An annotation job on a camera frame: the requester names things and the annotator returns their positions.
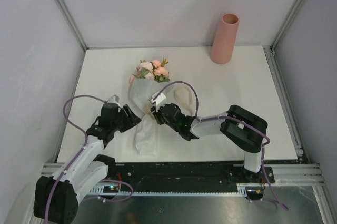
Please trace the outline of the white wrapping paper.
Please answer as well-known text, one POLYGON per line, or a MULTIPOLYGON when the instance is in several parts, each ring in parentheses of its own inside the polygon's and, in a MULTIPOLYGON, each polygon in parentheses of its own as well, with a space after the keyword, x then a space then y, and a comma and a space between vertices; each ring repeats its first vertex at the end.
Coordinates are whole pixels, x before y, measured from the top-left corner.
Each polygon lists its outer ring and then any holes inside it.
POLYGON ((165 82, 148 79, 130 80, 128 98, 135 114, 141 118, 134 135, 134 146, 139 156, 154 157, 157 154, 158 125, 150 113, 150 99, 166 85, 165 82))

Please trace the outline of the right aluminium frame post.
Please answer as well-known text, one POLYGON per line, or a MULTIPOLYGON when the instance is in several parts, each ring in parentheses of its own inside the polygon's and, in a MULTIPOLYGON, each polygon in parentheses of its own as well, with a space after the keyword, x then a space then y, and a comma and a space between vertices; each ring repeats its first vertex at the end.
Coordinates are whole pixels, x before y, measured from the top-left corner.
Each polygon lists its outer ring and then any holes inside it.
POLYGON ((289 29, 291 23, 295 19, 296 15, 300 11, 302 5, 304 4, 305 0, 294 0, 284 21, 281 24, 275 38, 273 39, 272 44, 270 45, 270 50, 275 51, 278 44, 280 43, 282 37, 286 34, 287 30, 289 29))

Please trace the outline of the cream printed ribbon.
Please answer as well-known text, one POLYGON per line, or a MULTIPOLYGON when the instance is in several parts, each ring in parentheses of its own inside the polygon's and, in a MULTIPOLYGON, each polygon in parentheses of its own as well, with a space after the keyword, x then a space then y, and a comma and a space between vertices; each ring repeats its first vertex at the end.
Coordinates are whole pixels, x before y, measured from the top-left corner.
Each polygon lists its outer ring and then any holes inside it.
MULTIPOLYGON (((144 114, 150 113, 150 107, 152 106, 150 103, 150 98, 152 95, 159 92, 163 87, 164 85, 159 84, 150 90, 150 97, 145 99, 145 103, 141 105, 141 111, 144 114)), ((192 91, 188 87, 183 87, 180 85, 176 87, 169 86, 163 91, 163 94, 165 95, 166 99, 162 104, 173 103, 176 104, 185 115, 193 116, 195 114, 194 97, 192 95, 192 91)))

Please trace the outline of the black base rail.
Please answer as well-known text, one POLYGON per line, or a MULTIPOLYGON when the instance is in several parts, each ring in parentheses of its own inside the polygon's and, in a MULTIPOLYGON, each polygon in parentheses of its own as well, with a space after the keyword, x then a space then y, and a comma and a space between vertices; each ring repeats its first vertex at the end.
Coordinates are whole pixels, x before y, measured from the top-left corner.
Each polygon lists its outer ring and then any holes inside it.
POLYGON ((265 171, 247 171, 242 162, 128 162, 115 164, 107 178, 135 193, 225 193, 237 192, 239 183, 274 183, 272 168, 265 171))

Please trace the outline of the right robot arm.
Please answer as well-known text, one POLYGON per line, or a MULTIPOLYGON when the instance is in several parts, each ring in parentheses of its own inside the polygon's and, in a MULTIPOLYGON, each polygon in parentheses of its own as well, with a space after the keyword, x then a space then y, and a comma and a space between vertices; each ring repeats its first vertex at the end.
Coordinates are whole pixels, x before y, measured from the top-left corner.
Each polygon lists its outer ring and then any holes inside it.
POLYGON ((169 126, 186 141, 209 135, 226 136, 244 151, 244 179, 256 182, 262 176, 262 148, 268 127, 263 118, 238 105, 231 105, 219 115, 199 119, 183 114, 173 103, 160 108, 153 106, 150 112, 159 125, 169 126))

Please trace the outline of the pink flower bouquet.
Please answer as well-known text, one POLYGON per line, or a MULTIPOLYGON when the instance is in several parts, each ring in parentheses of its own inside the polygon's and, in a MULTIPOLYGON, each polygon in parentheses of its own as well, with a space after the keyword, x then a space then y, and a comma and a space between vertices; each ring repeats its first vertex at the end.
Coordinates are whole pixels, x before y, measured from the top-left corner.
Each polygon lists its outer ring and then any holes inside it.
POLYGON ((169 61, 163 58, 159 60, 140 60, 139 65, 136 68, 136 71, 131 75, 130 83, 135 79, 146 79, 154 80, 158 83, 169 82, 170 73, 166 66, 169 64, 169 61))

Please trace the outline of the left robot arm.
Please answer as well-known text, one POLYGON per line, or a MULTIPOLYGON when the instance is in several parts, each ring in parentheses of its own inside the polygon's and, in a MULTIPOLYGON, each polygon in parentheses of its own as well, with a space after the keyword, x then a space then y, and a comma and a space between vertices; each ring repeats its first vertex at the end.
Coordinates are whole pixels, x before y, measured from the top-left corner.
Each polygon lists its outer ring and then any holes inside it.
POLYGON ((116 177, 114 158, 103 150, 116 132, 123 133, 141 122, 128 105, 105 103, 101 115, 85 132, 77 153, 51 176, 41 176, 35 187, 33 214, 46 222, 71 223, 89 191, 100 181, 116 177))

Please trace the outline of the aluminium frame post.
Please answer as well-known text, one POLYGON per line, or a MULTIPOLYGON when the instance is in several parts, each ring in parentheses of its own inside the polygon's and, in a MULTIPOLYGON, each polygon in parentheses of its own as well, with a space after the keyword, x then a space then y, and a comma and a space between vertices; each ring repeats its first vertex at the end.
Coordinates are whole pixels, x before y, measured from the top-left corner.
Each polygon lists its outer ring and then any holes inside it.
POLYGON ((60 12, 62 13, 62 15, 65 18, 66 23, 68 24, 70 30, 72 31, 72 33, 74 34, 78 44, 80 45, 80 47, 82 48, 82 50, 84 52, 86 52, 86 50, 88 49, 84 38, 82 37, 80 30, 78 29, 74 18, 72 17, 66 3, 64 0, 54 0, 56 5, 58 6, 60 12))
POLYGON ((294 0, 284 21, 281 24, 275 38, 273 39, 272 44, 270 45, 270 50, 275 51, 278 44, 280 43, 282 37, 286 34, 287 30, 289 29, 291 23, 295 19, 296 15, 300 11, 302 5, 304 4, 305 0, 294 0))

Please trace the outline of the pink tall vase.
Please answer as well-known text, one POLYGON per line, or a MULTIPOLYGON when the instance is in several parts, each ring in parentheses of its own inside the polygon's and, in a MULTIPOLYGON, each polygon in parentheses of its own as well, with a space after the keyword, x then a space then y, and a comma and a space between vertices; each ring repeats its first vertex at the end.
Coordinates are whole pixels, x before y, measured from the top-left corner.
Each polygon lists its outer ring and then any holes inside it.
POLYGON ((211 49, 210 57, 214 63, 226 64, 230 61, 236 42, 239 22, 239 17, 235 14, 222 16, 211 49))

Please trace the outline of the left aluminium frame post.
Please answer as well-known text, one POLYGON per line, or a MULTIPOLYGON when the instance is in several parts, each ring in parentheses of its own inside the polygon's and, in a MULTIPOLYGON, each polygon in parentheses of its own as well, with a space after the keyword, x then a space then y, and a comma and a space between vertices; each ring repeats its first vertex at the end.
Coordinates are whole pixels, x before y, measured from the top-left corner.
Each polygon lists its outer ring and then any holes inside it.
POLYGON ((78 44, 80 45, 80 47, 82 48, 82 50, 84 52, 86 52, 86 50, 88 49, 84 38, 82 37, 80 30, 78 29, 74 18, 72 17, 66 3, 64 0, 54 0, 56 5, 58 6, 60 12, 62 13, 62 15, 65 18, 66 23, 68 24, 70 30, 72 31, 72 33, 74 34, 78 44))

